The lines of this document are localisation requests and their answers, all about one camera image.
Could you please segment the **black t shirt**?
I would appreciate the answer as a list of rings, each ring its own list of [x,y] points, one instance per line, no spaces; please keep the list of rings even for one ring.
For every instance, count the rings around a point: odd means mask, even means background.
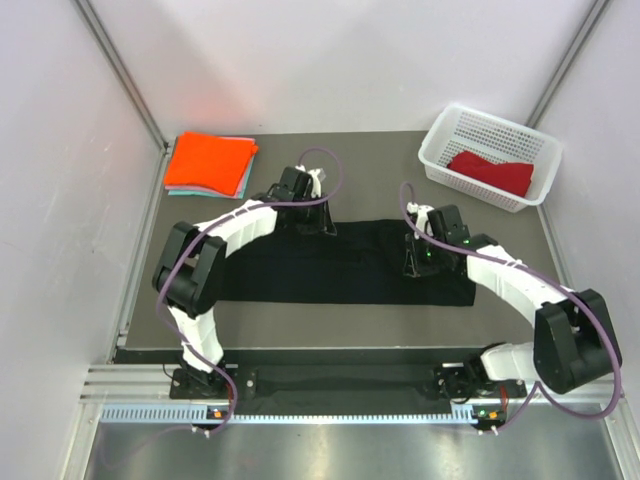
[[[470,307],[476,285],[460,274],[403,274],[402,220],[340,222],[335,236],[292,228],[260,237],[225,262],[225,301]]]

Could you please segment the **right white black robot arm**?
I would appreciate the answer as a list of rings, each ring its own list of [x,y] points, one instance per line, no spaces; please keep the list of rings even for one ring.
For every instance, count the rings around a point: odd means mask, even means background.
[[[473,235],[454,205],[433,208],[410,202],[407,268],[413,276],[455,273],[493,292],[533,328],[521,344],[486,347],[466,380],[487,396],[504,380],[539,381],[564,394],[622,364],[604,298],[545,281],[486,234]]]

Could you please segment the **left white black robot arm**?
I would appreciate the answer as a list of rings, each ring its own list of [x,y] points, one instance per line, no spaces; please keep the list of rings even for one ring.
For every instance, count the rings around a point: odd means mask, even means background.
[[[303,166],[287,167],[280,180],[240,207],[200,224],[176,223],[170,231],[152,277],[158,303],[173,318],[183,348],[175,383],[191,384],[205,396],[229,386],[220,365],[214,306],[223,284],[226,259],[251,242],[280,229],[303,235],[334,235],[325,173]]]

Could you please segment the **orange folded t shirt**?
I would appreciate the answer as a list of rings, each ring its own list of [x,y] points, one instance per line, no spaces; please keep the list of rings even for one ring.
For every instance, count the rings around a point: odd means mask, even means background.
[[[176,140],[163,186],[180,194],[242,197],[258,151],[253,138],[185,132]]]

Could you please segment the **white plastic basket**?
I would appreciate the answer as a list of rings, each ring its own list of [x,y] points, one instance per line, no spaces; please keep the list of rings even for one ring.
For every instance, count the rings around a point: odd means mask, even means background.
[[[496,165],[533,167],[531,184],[518,196],[448,168],[453,158],[472,152]],[[550,135],[460,104],[448,105],[424,137],[418,159],[426,177],[507,212],[537,207],[546,199],[562,161],[563,146]]]

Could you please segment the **red t shirt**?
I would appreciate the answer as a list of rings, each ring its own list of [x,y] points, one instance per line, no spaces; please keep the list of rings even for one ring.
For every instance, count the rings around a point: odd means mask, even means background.
[[[470,151],[458,153],[449,162],[447,168],[519,197],[526,196],[534,173],[532,164],[491,163]]]

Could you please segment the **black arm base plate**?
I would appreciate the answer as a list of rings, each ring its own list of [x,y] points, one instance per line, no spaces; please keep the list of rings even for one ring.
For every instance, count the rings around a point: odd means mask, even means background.
[[[186,364],[172,375],[173,400],[232,400],[239,415],[445,413],[452,400],[521,399],[523,383],[470,373],[476,348],[231,349],[222,366],[235,384]]]

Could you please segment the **right aluminium corner post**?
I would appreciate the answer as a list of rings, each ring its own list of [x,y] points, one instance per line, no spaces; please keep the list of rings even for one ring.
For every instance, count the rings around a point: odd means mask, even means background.
[[[554,67],[551,76],[538,96],[532,111],[527,117],[525,125],[537,129],[545,114],[552,105],[562,85],[568,78],[572,68],[587,45],[589,39],[597,29],[599,23],[611,6],[611,0],[594,0],[589,3],[588,9],[578,24],[578,28],[572,35],[569,43],[564,48],[562,55]]]

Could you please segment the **aluminium corner post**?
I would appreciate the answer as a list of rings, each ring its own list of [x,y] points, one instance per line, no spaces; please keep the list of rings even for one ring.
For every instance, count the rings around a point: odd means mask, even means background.
[[[569,43],[564,48],[562,55],[554,67],[551,76],[538,96],[532,111],[527,117],[525,125],[537,129],[545,114],[552,105],[562,85],[568,78],[572,68],[587,45],[589,39],[597,29],[599,23],[611,6],[611,0],[594,0],[589,3],[588,9],[578,24],[578,28],[572,35]]]
[[[80,18],[86,25],[107,64],[115,75],[121,89],[130,101],[154,144],[161,151],[165,151],[168,148],[169,142],[152,115],[142,92],[124,62],[124,59],[112,39],[112,36],[108,32],[99,12],[93,5],[93,2],[89,0],[72,0],[71,4],[77,10]]]

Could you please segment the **aluminium frame rail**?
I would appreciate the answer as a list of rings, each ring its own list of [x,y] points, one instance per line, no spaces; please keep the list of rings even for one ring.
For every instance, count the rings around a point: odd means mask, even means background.
[[[390,406],[414,411],[429,404],[470,398],[496,398],[500,388],[510,398],[527,395],[520,381],[501,381],[478,393],[463,378],[460,366],[430,364],[233,364],[227,374],[234,386],[205,395],[198,386],[175,383],[174,374],[159,365],[116,365],[90,370],[80,398],[86,401],[231,401],[240,409],[285,408],[362,411]]]

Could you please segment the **left aluminium corner post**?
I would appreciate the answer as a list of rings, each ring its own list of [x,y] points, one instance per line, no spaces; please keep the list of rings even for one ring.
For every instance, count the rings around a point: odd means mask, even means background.
[[[93,2],[89,0],[72,0],[71,4],[77,10],[80,18],[86,25],[107,64],[115,75],[121,89],[130,101],[154,144],[161,151],[165,151],[168,148],[169,142],[152,115],[142,92],[124,62],[124,59],[112,39],[112,36],[108,32],[99,12],[93,5]]]

